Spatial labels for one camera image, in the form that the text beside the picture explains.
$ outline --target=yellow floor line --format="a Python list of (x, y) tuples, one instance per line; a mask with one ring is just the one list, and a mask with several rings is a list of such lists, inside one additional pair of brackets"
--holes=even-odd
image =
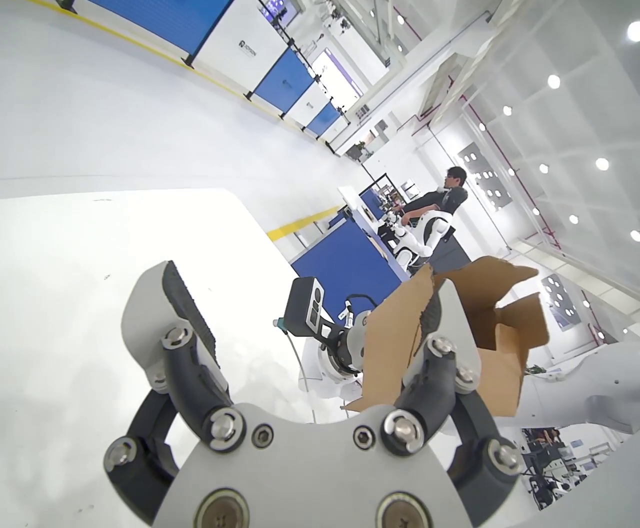
[[(46, 7), (47, 9), (55, 11), (56, 13), (60, 13), (62, 15), (66, 15), (66, 16), (72, 17), (75, 20), (80, 20), (80, 21), (84, 22), (85, 24), (88, 24), (89, 26), (93, 26), (94, 28), (97, 28), (97, 29), (100, 29), (102, 31), (105, 31), (105, 32), (109, 33), (110, 35), (117, 36), (118, 38), (121, 38), (122, 40), (126, 40), (127, 42), (130, 42), (131, 44), (134, 44), (136, 46), (140, 46), (141, 48), (153, 53), (154, 55), (162, 57), (163, 59), (168, 60), (169, 62), (179, 66), (180, 68), (184, 68), (185, 70), (190, 71), (190, 72), (202, 77), (203, 79), (208, 80), (210, 83), (215, 84), (217, 87), (222, 88), (223, 90), (226, 90), (227, 92), (231, 93), (232, 95), (235, 95), (236, 97), (238, 97), (242, 101), (251, 104), (252, 106), (257, 108), (258, 110), (261, 110), (262, 112), (264, 112), (268, 116), (273, 117), (273, 118), (279, 118), (278, 115), (273, 114), (273, 113), (269, 112), (268, 110), (266, 110), (265, 108), (263, 108), (262, 106), (254, 103), (253, 101), (248, 100), (242, 93), (235, 92), (234, 90), (232, 90), (228, 86), (225, 86), (224, 84), (216, 81), (212, 77), (209, 77), (208, 75), (206, 75), (206, 74), (204, 74), (202, 72), (199, 72), (198, 70), (190, 68), (189, 66), (187, 66), (181, 60), (174, 59), (173, 57), (167, 55), (166, 53), (158, 51), (157, 49), (155, 49), (155, 48), (153, 48), (153, 47), (151, 47), (151, 46), (149, 46), (147, 44), (144, 44), (144, 43), (140, 42), (139, 40), (135, 40), (134, 38), (131, 38), (131, 37), (127, 36), (127, 35), (123, 35), (122, 33), (119, 33), (117, 31), (115, 31), (114, 29), (108, 28), (107, 26), (103, 26), (99, 22), (94, 22), (93, 20), (90, 20), (90, 19), (88, 19), (86, 17), (83, 17), (82, 15), (76, 15), (76, 14), (70, 12), (70, 11), (62, 9), (57, 4), (51, 4), (51, 3), (49, 3), (49, 2), (47, 2), (45, 0), (26, 0), (26, 1), (27, 2), (31, 2), (32, 4), (37, 4), (37, 5), (42, 6), (42, 7)], [(298, 127), (296, 127), (294, 124), (286, 122), (284, 120), (279, 120), (279, 121), (284, 123), (286, 126), (288, 126), (288, 127), (292, 128), (292, 129), (300, 132), (300, 129)]]
[(340, 207), (332, 207), (331, 209), (327, 209), (326, 211), (321, 211), (317, 214), (313, 214), (311, 216), (307, 216), (306, 218), (296, 220), (295, 222), (288, 223), (286, 225), (283, 225), (282, 227), (274, 229), (273, 231), (269, 231), (267, 233), (267, 236), (275, 242), (276, 240), (290, 235), (294, 231), (298, 231), (299, 229), (302, 229), (303, 227), (306, 227), (313, 222), (317, 222), (318, 220), (326, 218), (330, 214), (335, 213), (338, 209), (340, 209)]
[[(47, 9), (50, 9), (52, 11), (55, 11), (56, 13), (60, 13), (62, 15), (68, 16), (68, 17), (72, 17), (75, 20), (80, 20), (82, 22), (84, 22), (85, 24), (88, 24), (89, 26), (93, 26), (94, 28), (100, 29), (102, 31), (105, 31), (106, 33), (109, 33), (110, 35), (116, 36), (118, 38), (121, 38), (122, 40), (126, 40), (127, 42), (130, 42), (136, 46), (140, 46), (141, 48), (147, 50), (148, 52), (153, 53), (154, 55), (157, 55), (159, 57), (162, 57), (163, 59), (168, 60), (169, 62), (179, 66), (180, 68), (184, 68), (187, 71), (190, 71), (200, 77), (202, 77), (203, 79), (206, 79), (207, 81), (209, 81), (212, 84), (215, 84), (216, 86), (218, 86), (219, 88), (222, 88), (223, 90), (226, 90), (227, 92), (231, 93), (232, 95), (235, 95), (236, 97), (238, 97), (239, 99), (241, 99), (243, 102), (247, 102), (249, 104), (251, 104), (252, 106), (254, 106), (255, 108), (261, 110), (262, 112), (264, 112), (265, 114), (267, 114), (270, 117), (279, 117), (275, 114), (272, 114), (271, 112), (269, 112), (268, 110), (264, 109), (263, 107), (259, 106), (258, 104), (248, 100), (242, 93), (237, 93), (234, 90), (232, 90), (231, 88), (229, 88), (228, 86), (225, 86), (224, 84), (219, 83), (218, 81), (216, 81), (215, 79), (209, 77), (208, 75), (199, 72), (198, 70), (195, 70), (193, 68), (189, 68), (184, 62), (182, 62), (181, 60), (177, 60), (174, 59), (173, 57), (162, 53), (161, 51), (158, 51), (157, 49), (148, 46), (147, 44), (144, 44), (138, 40), (135, 40), (134, 38), (131, 38), (127, 35), (123, 35), (122, 33), (119, 33), (117, 31), (115, 31), (114, 29), (108, 28), (107, 26), (103, 26), (102, 24), (98, 23), (98, 22), (94, 22), (93, 20), (90, 20), (86, 17), (83, 17), (82, 15), (76, 15), (71, 13), (70, 11), (66, 11), (62, 8), (60, 8), (60, 6), (58, 6), (57, 4), (51, 4), (46, 2), (45, 0), (26, 0), (27, 2), (31, 2), (32, 4), (37, 4), (39, 6), (42, 7), (46, 7)], [(298, 127), (296, 127), (295, 125), (293, 125), (292, 123), (288, 123), (286, 121), (281, 121), (282, 123), (284, 123), (285, 125), (287, 125), (288, 127), (295, 129), (296, 131), (300, 132), (300, 129)], [(287, 235), (290, 235), (291, 233), (293, 233), (294, 231), (297, 231), (299, 229), (302, 229), (303, 227), (306, 227), (307, 225), (321, 220), (323, 218), (325, 218), (326, 216), (329, 216), (331, 213), (334, 213), (335, 211), (337, 211), (339, 209), (339, 207), (332, 207), (331, 209), (327, 209), (326, 211), (321, 211), (317, 214), (313, 214), (311, 216), (307, 216), (306, 218), (302, 218), (301, 220), (296, 220), (295, 222), (292, 222), (290, 224), (286, 224), (282, 227), (278, 227), (277, 229), (274, 229), (272, 231), (269, 231), (267, 233), (268, 237), (272, 240), (272, 241), (276, 241), (280, 238), (283, 238)]]

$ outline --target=black shirt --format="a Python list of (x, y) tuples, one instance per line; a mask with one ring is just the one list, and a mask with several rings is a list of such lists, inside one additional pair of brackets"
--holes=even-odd
[(428, 205), (437, 205), (441, 211), (453, 214), (467, 197), (467, 190), (462, 187), (452, 187), (451, 189), (444, 189), (443, 191), (432, 191), (406, 204), (403, 207), (403, 211), (416, 211)]

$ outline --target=white table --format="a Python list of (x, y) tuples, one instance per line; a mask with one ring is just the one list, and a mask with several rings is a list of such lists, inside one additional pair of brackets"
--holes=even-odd
[[(102, 457), (149, 390), (120, 318), (140, 273), (162, 260), (176, 262), (209, 323), (233, 400), (311, 421), (298, 363), (272, 326), (296, 275), (229, 192), (0, 200), (0, 225), (3, 526), (143, 525), (111, 488)], [(345, 419), (340, 404), (314, 400), (318, 421)], [(196, 442), (178, 420), (169, 441), (179, 464)]]

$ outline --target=brown cardboard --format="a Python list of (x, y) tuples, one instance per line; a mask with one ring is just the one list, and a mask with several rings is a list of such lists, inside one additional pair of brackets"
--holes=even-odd
[(420, 314), (446, 278), (456, 286), (482, 360), (478, 392), (494, 416), (514, 416), (529, 349), (549, 340), (537, 294), (502, 308), (496, 302), (538, 271), (482, 257), (464, 268), (432, 276), (424, 266), (367, 318), (362, 397), (345, 409), (393, 404), (402, 377), (420, 344)]

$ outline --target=man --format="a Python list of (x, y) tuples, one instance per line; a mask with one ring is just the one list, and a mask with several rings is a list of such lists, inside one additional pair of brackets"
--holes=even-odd
[(453, 214), (456, 209), (467, 199), (467, 190), (462, 187), (467, 180), (467, 171), (462, 167), (451, 167), (447, 170), (444, 180), (444, 188), (416, 198), (404, 207), (395, 207), (402, 210), (402, 225), (407, 225), (412, 220), (416, 222), (427, 211), (444, 211)]

